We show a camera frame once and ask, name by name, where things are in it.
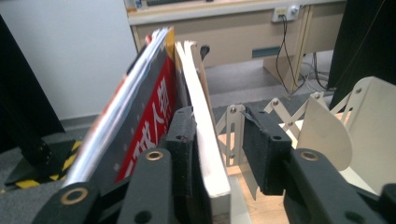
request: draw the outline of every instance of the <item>wall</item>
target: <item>wall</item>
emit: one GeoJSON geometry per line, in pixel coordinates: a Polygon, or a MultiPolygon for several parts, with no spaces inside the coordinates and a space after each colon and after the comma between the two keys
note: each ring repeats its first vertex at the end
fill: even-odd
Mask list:
{"type": "Polygon", "coordinates": [[[100,113],[136,57],[123,0],[2,0],[0,13],[60,120],[100,113]]]}

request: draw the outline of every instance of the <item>cable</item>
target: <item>cable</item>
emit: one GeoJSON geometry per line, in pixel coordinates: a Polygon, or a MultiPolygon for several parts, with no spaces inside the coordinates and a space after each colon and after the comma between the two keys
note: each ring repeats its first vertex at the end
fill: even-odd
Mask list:
{"type": "Polygon", "coordinates": [[[318,91],[320,91],[320,90],[318,90],[317,88],[315,88],[315,86],[314,85],[312,85],[310,82],[309,82],[309,79],[311,78],[310,77],[310,75],[311,75],[311,71],[314,69],[314,66],[312,65],[313,64],[313,58],[312,58],[312,60],[311,60],[311,63],[305,63],[305,64],[307,64],[307,65],[309,65],[309,70],[308,70],[308,73],[306,74],[306,77],[304,77],[305,79],[306,79],[306,87],[308,88],[308,90],[309,91],[311,91],[311,92],[318,92],[318,91]]]}
{"type": "Polygon", "coordinates": [[[282,44],[280,45],[279,52],[278,52],[277,55],[276,55],[276,71],[277,71],[277,75],[279,76],[279,79],[280,79],[280,81],[282,82],[282,85],[283,85],[283,87],[285,88],[286,92],[287,92],[288,94],[292,95],[292,94],[294,94],[295,92],[297,92],[297,90],[299,90],[299,89],[305,84],[305,79],[304,79],[304,82],[299,86],[299,85],[297,84],[297,82],[296,82],[295,77],[294,77],[294,71],[293,71],[293,68],[292,68],[292,66],[291,66],[291,61],[290,61],[290,57],[289,57],[289,54],[288,54],[288,50],[287,50],[287,48],[286,48],[286,33],[288,32],[288,21],[287,21],[287,18],[286,18],[285,15],[282,15],[281,17],[282,17],[282,21],[283,21],[283,40],[282,40],[282,44]],[[279,69],[278,69],[278,66],[277,66],[277,65],[278,65],[278,62],[277,62],[277,61],[278,61],[278,59],[279,59],[279,54],[280,54],[280,51],[282,50],[283,46],[285,46],[285,52],[286,52],[286,56],[287,56],[287,58],[288,58],[288,62],[289,62],[289,66],[290,66],[291,76],[292,76],[292,78],[293,78],[293,82],[294,82],[294,84],[295,84],[296,87],[297,87],[297,89],[296,89],[295,91],[289,91],[288,88],[286,88],[285,82],[283,81],[283,78],[282,78],[282,76],[280,75],[279,69]]]}
{"type": "Polygon", "coordinates": [[[314,61],[314,72],[315,72],[315,79],[317,80],[317,83],[319,84],[319,86],[325,90],[327,90],[327,87],[324,87],[319,80],[319,76],[318,76],[318,59],[317,59],[317,53],[314,52],[313,55],[313,61],[314,61]]]}
{"type": "MultiPolygon", "coordinates": [[[[301,63],[301,64],[306,64],[306,65],[309,65],[309,66],[311,67],[311,69],[313,68],[312,63],[301,63]]],[[[330,72],[323,72],[323,71],[319,71],[319,70],[318,70],[318,74],[321,74],[321,75],[327,77],[327,76],[330,74],[330,72]]]]}
{"type": "Polygon", "coordinates": [[[309,76],[308,75],[305,76],[304,74],[300,73],[300,76],[304,79],[304,82],[306,83],[306,87],[308,88],[309,91],[318,92],[318,90],[314,86],[312,86],[312,84],[309,83],[309,76]]]}

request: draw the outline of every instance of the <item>screw hole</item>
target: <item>screw hole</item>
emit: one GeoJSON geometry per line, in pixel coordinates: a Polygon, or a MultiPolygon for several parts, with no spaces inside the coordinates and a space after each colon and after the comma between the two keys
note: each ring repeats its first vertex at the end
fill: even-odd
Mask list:
{"type": "Polygon", "coordinates": [[[152,151],[146,155],[146,159],[148,159],[149,161],[157,161],[162,157],[163,154],[161,153],[161,151],[152,151]]]}
{"type": "Polygon", "coordinates": [[[308,161],[317,161],[319,159],[317,154],[309,151],[302,152],[300,156],[308,161]]]}
{"type": "Polygon", "coordinates": [[[81,195],[82,195],[82,192],[81,192],[81,191],[74,191],[74,192],[71,192],[71,193],[67,196],[67,199],[68,199],[68,200],[75,200],[75,199],[81,197],[81,195]]]}
{"type": "Polygon", "coordinates": [[[358,223],[358,224],[363,224],[365,223],[364,221],[364,217],[362,217],[361,215],[355,213],[355,212],[350,212],[347,211],[346,212],[346,218],[350,221],[353,221],[354,223],[358,223]]]}
{"type": "Polygon", "coordinates": [[[134,222],[136,223],[148,223],[151,220],[151,213],[149,211],[139,212],[134,216],[134,222]]]}

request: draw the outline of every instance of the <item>desk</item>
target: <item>desk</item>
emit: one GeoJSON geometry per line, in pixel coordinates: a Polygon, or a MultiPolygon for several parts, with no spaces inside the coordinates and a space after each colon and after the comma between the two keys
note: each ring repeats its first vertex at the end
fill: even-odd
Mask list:
{"type": "MultiPolygon", "coordinates": [[[[209,45],[205,66],[241,63],[263,59],[263,66],[276,78],[276,56],[253,57],[254,49],[280,47],[283,23],[271,22],[275,7],[300,4],[299,17],[288,22],[286,43],[295,78],[300,73],[305,53],[333,49],[345,10],[342,0],[203,0],[175,3],[141,9],[128,13],[134,41],[138,50],[144,38],[155,29],[174,26],[176,41],[195,40],[209,45]]],[[[296,87],[287,57],[282,50],[279,72],[289,90],[296,87]]]]}

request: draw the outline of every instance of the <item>wall outlet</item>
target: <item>wall outlet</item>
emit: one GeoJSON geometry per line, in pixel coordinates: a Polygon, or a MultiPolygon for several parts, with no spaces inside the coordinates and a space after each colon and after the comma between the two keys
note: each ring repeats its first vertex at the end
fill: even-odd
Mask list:
{"type": "Polygon", "coordinates": [[[273,22],[283,21],[282,17],[286,17],[286,21],[295,21],[300,12],[300,5],[291,5],[288,7],[276,7],[274,9],[273,22]]]}

